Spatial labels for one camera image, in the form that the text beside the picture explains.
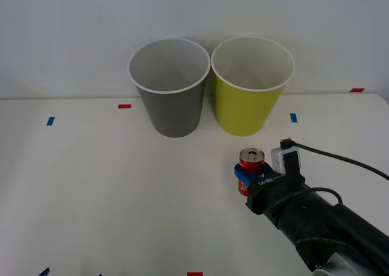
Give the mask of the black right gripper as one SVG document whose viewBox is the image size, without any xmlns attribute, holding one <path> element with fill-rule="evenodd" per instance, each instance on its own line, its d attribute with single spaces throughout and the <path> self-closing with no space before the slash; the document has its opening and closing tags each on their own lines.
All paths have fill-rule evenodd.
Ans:
<svg viewBox="0 0 389 276">
<path fill-rule="evenodd" d="M 267 162 L 253 169 L 236 164 L 234 174 L 238 179 L 238 187 L 245 185 L 248 188 L 246 206 L 256 215 L 269 213 L 279 200 L 302 190 L 306 180 L 300 174 L 276 173 Z"/>
</svg>

